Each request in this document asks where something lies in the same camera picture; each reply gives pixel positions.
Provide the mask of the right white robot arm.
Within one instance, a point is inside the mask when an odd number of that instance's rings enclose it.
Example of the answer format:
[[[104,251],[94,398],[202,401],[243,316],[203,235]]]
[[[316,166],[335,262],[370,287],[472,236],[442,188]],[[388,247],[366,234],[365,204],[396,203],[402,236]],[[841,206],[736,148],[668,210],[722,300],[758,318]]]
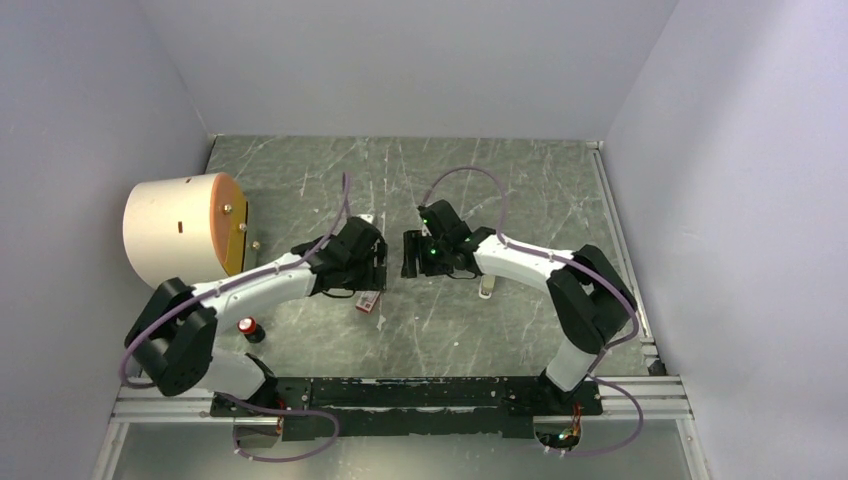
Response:
[[[564,334],[541,376],[542,406],[562,414],[578,399],[577,387],[635,319],[638,303],[606,255],[586,244],[576,251],[544,250],[490,227],[471,229],[453,206],[438,200],[418,209],[421,226],[403,234],[401,275],[493,276],[548,295]]]

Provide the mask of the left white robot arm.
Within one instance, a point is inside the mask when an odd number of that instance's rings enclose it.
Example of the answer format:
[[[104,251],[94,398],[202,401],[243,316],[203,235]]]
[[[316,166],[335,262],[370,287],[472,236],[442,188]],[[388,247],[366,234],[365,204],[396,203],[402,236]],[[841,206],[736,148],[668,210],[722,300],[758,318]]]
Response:
[[[277,400],[273,373],[246,354],[217,349],[217,335],[268,308],[328,290],[382,291],[387,250],[381,231],[355,216],[338,233],[233,277],[195,285],[169,279],[127,334],[127,352],[149,377],[148,387],[166,397],[203,388],[264,415]]]

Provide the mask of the beige stapler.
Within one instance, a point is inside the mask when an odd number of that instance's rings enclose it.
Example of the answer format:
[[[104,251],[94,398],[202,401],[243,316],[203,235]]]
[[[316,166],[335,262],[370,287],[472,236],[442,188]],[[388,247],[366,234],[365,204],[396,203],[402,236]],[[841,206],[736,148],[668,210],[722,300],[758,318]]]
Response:
[[[481,299],[490,299],[496,285],[496,277],[492,275],[483,275],[480,278],[478,296]]]

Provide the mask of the red white staple box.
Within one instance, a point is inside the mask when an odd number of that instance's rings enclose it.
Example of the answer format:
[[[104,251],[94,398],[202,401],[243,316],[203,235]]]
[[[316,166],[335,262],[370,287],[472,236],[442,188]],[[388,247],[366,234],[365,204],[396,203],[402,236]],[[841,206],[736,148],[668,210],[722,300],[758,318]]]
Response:
[[[371,313],[378,304],[380,296],[379,291],[361,292],[355,303],[355,309],[362,313]]]

